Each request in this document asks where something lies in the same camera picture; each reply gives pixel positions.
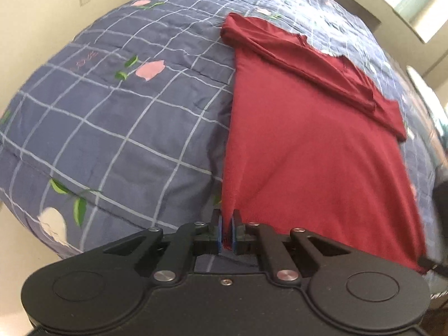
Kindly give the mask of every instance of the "metal screw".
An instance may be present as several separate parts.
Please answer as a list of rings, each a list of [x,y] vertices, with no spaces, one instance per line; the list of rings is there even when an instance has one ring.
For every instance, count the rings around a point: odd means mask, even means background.
[[[280,270],[277,273],[277,278],[280,280],[283,280],[284,282],[292,282],[293,280],[296,280],[299,278],[299,273],[297,273],[294,270],[284,269],[284,270]]]
[[[232,285],[233,283],[234,283],[234,281],[231,279],[221,279],[222,285]]]
[[[154,279],[159,282],[171,282],[176,278],[176,274],[171,270],[159,270],[154,273]]]

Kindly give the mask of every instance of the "red shirt sleeve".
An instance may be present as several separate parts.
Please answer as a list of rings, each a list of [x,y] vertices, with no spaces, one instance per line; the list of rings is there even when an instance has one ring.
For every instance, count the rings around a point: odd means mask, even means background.
[[[390,130],[399,141],[406,140],[406,130],[398,103],[387,100],[375,84],[348,58],[332,57],[307,43],[306,36],[292,34],[259,18],[245,18],[235,13],[227,17],[221,37],[224,43],[251,49],[296,75],[324,88]]]

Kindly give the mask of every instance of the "beige wall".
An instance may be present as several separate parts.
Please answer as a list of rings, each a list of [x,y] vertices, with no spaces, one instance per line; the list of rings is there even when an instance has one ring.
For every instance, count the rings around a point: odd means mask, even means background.
[[[31,73],[83,28],[129,0],[0,0],[0,113]]]
[[[445,57],[437,64],[425,77],[429,83],[433,83],[433,88],[438,98],[445,106],[448,103],[448,57]]]

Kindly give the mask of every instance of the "blue plaid comforter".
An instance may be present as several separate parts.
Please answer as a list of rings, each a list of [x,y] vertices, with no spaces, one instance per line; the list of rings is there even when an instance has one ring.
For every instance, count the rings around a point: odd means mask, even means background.
[[[234,52],[220,27],[232,11],[347,56],[399,102],[409,130],[420,125],[371,32],[333,0],[132,0],[40,67],[0,121],[0,198],[17,219],[62,257],[207,220],[230,124]],[[419,135],[401,148],[440,259],[433,165]]]

